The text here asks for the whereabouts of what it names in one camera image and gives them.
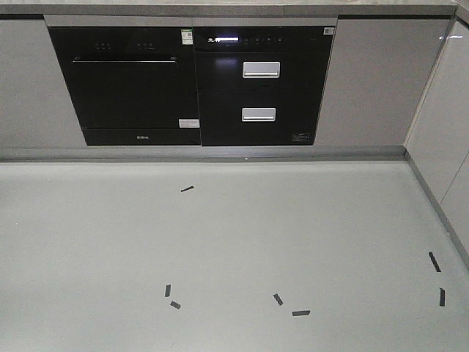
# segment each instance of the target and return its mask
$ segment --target sticker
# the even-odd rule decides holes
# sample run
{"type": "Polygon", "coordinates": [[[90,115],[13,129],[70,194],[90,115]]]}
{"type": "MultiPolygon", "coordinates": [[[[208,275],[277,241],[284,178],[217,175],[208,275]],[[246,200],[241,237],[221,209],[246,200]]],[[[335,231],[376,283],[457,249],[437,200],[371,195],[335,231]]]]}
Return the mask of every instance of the sticker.
{"type": "Polygon", "coordinates": [[[292,142],[309,142],[310,139],[310,133],[294,133],[292,136],[292,142]]]}
{"type": "Polygon", "coordinates": [[[179,128],[199,128],[199,121],[196,119],[179,119],[179,128]]]}
{"type": "Polygon", "coordinates": [[[333,35],[334,27],[324,27],[324,35],[333,35]]]}
{"type": "Polygon", "coordinates": [[[183,45],[193,45],[192,29],[181,29],[181,38],[183,45]]]}

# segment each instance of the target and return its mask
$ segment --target floor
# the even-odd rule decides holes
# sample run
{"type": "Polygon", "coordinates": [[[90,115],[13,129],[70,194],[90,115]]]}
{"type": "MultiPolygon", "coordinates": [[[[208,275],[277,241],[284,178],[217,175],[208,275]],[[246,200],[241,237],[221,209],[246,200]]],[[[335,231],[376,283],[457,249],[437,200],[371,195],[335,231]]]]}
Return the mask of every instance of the floor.
{"type": "Polygon", "coordinates": [[[0,164],[1,352],[468,346],[404,161],[0,164]]]}

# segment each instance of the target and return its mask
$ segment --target black tape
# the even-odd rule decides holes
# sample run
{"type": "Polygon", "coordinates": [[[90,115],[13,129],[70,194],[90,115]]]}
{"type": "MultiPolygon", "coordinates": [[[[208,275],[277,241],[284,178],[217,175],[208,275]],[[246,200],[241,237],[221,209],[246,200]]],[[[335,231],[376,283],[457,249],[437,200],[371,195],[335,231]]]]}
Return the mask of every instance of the black tape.
{"type": "Polygon", "coordinates": [[[311,310],[297,310],[296,312],[292,312],[292,315],[294,317],[300,317],[301,315],[309,315],[311,313],[311,310]]]}
{"type": "Polygon", "coordinates": [[[277,293],[275,295],[273,295],[273,297],[276,299],[279,306],[281,306],[284,303],[277,293]]]}
{"type": "Polygon", "coordinates": [[[440,307],[445,306],[445,290],[440,287],[440,307]]]}
{"type": "Polygon", "coordinates": [[[188,191],[188,190],[190,190],[190,189],[192,189],[192,188],[193,188],[193,186],[189,186],[189,187],[187,187],[187,188],[181,189],[181,192],[186,192],[186,191],[188,191]]]}
{"type": "Polygon", "coordinates": [[[172,305],[176,309],[181,309],[181,305],[179,303],[176,303],[175,301],[171,301],[170,305],[172,305]]]}
{"type": "Polygon", "coordinates": [[[430,259],[432,260],[435,270],[437,271],[437,273],[440,273],[441,272],[440,266],[438,265],[437,260],[435,259],[435,256],[433,255],[433,253],[428,252],[428,255],[430,256],[430,259]]]}

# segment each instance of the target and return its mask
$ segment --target drawer handle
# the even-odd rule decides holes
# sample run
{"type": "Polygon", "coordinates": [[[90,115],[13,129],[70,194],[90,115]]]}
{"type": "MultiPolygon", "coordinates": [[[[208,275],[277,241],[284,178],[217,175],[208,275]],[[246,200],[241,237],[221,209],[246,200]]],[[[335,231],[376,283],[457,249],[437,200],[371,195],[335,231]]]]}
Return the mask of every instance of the drawer handle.
{"type": "Polygon", "coordinates": [[[241,121],[243,122],[275,122],[276,108],[243,108],[241,121]]]}
{"type": "Polygon", "coordinates": [[[280,62],[243,62],[243,78],[279,78],[280,62]]]}
{"type": "Polygon", "coordinates": [[[258,73],[252,73],[252,72],[244,72],[245,77],[278,77],[279,74],[278,72],[258,72],[258,73]]]}
{"type": "Polygon", "coordinates": [[[102,62],[102,63],[139,63],[139,64],[177,64],[176,60],[82,60],[74,59],[72,62],[102,62]]]}

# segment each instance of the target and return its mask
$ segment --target white cabinet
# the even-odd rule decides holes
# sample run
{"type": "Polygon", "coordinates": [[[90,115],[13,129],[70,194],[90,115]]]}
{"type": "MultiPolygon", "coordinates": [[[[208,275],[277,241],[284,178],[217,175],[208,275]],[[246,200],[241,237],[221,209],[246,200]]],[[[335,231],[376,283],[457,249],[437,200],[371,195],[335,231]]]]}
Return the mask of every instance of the white cabinet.
{"type": "Polygon", "coordinates": [[[0,147],[84,147],[44,21],[0,21],[0,147]]]}
{"type": "Polygon", "coordinates": [[[456,23],[407,150],[441,202],[469,150],[469,30],[456,23]]]}
{"type": "Polygon", "coordinates": [[[339,20],[315,145],[403,145],[449,21],[339,20]]]}
{"type": "Polygon", "coordinates": [[[469,158],[466,158],[457,173],[441,208],[462,245],[469,251],[469,158]]]}

